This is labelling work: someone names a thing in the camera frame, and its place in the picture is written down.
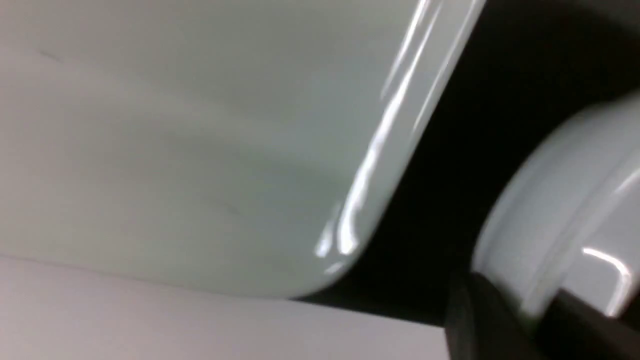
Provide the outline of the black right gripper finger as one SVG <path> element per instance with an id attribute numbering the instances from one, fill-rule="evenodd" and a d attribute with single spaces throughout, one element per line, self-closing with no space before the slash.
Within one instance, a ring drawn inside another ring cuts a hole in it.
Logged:
<path id="1" fill-rule="evenodd" d="M 637 360 L 639 333 L 560 291 L 528 323 L 479 273 L 453 276 L 443 328 L 451 360 Z"/>

